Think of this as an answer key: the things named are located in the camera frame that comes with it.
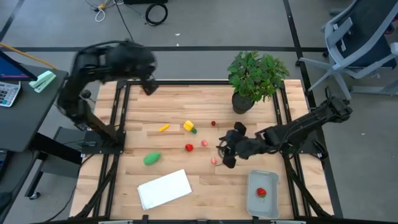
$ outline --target wooden tabletop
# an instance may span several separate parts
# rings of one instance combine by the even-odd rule
[[[285,85],[292,119],[308,113],[300,80],[285,80]],[[95,114],[105,123],[111,116],[115,88],[116,83],[113,82],[99,90]],[[253,169],[279,175],[280,218],[293,218],[281,155],[264,154],[251,156],[248,160],[238,159],[234,169],[210,163],[211,157],[221,161],[215,146],[219,144],[218,138],[232,129],[236,121],[246,125],[247,136],[252,138],[256,131],[277,123],[272,100],[260,101],[247,113],[239,115],[232,110],[232,94],[230,85],[161,85],[152,96],[146,96],[139,86],[131,87],[126,116],[126,147],[119,161],[112,219],[141,219],[143,215],[149,215],[150,219],[251,219],[246,211],[245,194],[247,174]],[[197,134],[184,130],[182,124],[186,120],[194,123]],[[216,121],[218,128],[211,126],[211,121]],[[170,124],[170,127],[160,133],[159,128],[165,124]],[[209,143],[207,147],[200,144],[204,139]],[[186,144],[193,144],[193,152],[183,151]],[[156,164],[145,166],[142,160],[152,152],[160,152],[161,158]],[[102,157],[93,156],[81,168],[71,216],[83,208],[96,190]],[[327,212],[333,213],[321,162],[310,155],[300,155],[300,158],[308,190]],[[185,169],[192,193],[144,211],[138,185],[180,169]],[[303,215],[298,189],[296,193],[300,214]],[[101,211],[104,211],[105,198]]]

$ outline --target monitor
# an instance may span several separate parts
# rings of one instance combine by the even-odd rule
[[[0,81],[32,81],[37,77],[0,51]]]

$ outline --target plastic tray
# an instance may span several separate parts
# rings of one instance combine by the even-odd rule
[[[263,170],[252,170],[248,176],[246,208],[252,216],[262,218],[279,218],[278,211],[278,174]],[[262,187],[267,191],[265,198],[257,196],[256,190]]]

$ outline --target green cucumber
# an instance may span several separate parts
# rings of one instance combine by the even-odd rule
[[[154,164],[160,159],[160,152],[153,152],[144,158],[144,164],[149,166]]]

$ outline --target white paper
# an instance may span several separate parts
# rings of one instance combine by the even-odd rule
[[[154,208],[191,193],[185,170],[179,170],[138,186],[144,210]]]

